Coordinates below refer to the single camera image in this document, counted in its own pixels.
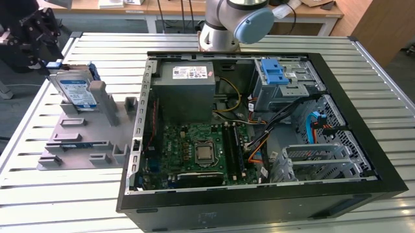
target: yellow wire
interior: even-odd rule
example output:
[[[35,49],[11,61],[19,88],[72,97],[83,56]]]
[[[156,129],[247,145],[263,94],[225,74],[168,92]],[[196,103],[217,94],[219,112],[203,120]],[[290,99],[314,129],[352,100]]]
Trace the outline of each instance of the yellow wire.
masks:
[[[239,94],[239,91],[237,91],[237,88],[236,86],[225,79],[225,78],[220,78],[223,81],[225,81],[231,87],[235,89],[236,93],[237,93],[237,103],[236,105],[232,107],[232,108],[228,108],[228,109],[220,109],[220,110],[213,110],[215,113],[221,113],[221,112],[228,112],[228,111],[232,111],[235,108],[237,108],[239,104],[240,104],[240,94]]]

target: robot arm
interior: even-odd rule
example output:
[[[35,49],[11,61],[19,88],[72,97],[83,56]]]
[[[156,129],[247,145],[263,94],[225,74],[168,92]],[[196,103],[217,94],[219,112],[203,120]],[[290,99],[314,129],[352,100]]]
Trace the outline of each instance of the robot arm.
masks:
[[[235,51],[237,42],[258,42],[274,24],[274,14],[267,5],[268,0],[207,1],[200,48],[204,51]]]
[[[9,66],[31,67],[48,75],[45,63],[64,58],[52,9],[39,9],[36,0],[1,0],[0,24],[0,59]]]

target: table leg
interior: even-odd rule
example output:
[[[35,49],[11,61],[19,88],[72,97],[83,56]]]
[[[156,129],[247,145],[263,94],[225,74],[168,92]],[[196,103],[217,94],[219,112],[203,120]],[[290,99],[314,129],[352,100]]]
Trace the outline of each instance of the table leg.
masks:
[[[9,100],[13,97],[12,91],[7,88],[7,86],[0,81],[0,97],[5,100]]]
[[[157,20],[157,16],[155,16],[155,15],[145,15],[145,22],[147,22],[148,33],[157,33],[156,20]]]
[[[326,18],[324,24],[320,28],[318,36],[330,36],[332,28],[338,22],[338,18]]]

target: green motherboard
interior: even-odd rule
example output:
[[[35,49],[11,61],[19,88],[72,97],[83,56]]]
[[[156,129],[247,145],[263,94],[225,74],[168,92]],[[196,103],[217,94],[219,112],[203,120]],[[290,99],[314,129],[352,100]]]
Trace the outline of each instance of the green motherboard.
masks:
[[[171,188],[175,175],[191,172],[220,172],[224,175],[221,185],[258,183],[255,167],[244,170],[237,179],[228,177],[227,153],[221,124],[165,125],[163,130],[163,149],[159,160],[159,173],[152,185],[156,189]],[[239,145],[248,142],[247,126],[235,125]]]

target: ram slot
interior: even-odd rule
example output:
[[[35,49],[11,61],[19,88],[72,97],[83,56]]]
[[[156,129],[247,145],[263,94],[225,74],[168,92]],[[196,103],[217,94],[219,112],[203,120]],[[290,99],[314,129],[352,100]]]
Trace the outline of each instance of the ram slot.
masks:
[[[236,128],[232,125],[224,125],[221,127],[221,136],[224,140],[228,178],[235,181],[243,176],[243,167],[240,166],[241,148]]]

